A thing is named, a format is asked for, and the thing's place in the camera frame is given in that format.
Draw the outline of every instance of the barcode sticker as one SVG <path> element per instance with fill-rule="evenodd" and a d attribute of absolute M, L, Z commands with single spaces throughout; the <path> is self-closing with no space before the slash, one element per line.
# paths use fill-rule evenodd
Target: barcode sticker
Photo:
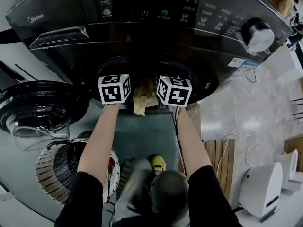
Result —
<path fill-rule="evenodd" d="M 244 62 L 245 62 L 244 59 L 235 57 L 232 59 L 232 61 L 227 66 L 239 68 Z"/>

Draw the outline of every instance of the marble floor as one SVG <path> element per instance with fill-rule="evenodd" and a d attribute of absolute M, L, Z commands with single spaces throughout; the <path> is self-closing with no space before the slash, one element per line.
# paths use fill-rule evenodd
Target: marble floor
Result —
<path fill-rule="evenodd" d="M 254 73 L 248 74 L 254 81 Z M 256 68 L 257 82 L 246 77 L 201 102 L 201 135 L 204 141 L 235 139 L 232 207 L 238 206 L 241 183 L 246 171 L 252 166 L 273 162 L 283 152 L 284 140 L 301 134 L 303 121 L 293 113 L 302 112 L 291 100 L 302 98 L 299 81 L 280 85 L 265 65 Z"/>

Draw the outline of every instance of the black shirt sleeve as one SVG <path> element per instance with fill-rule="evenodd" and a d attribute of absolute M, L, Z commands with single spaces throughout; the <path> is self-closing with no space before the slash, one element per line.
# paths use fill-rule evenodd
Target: black shirt sleeve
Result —
<path fill-rule="evenodd" d="M 191 175 L 188 206 L 191 227 L 241 226 L 224 197 L 212 166 L 204 166 Z"/>
<path fill-rule="evenodd" d="M 102 226 L 102 194 L 103 187 L 97 178 L 78 172 L 54 226 Z"/>

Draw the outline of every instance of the washing machine door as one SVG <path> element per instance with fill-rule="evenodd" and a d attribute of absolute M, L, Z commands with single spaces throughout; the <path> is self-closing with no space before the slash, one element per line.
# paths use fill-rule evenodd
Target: washing machine door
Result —
<path fill-rule="evenodd" d="M 67 83 L 21 83 L 0 94 L 0 128 L 21 150 L 38 150 L 49 141 L 69 139 L 69 125 L 85 115 L 88 105 L 88 93 Z"/>

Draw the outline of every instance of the shoe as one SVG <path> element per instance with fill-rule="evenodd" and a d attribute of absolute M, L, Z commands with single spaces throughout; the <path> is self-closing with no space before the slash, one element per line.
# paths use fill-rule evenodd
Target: shoe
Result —
<path fill-rule="evenodd" d="M 154 171 L 166 171 L 166 164 L 161 156 L 154 156 L 151 162 L 151 166 Z"/>

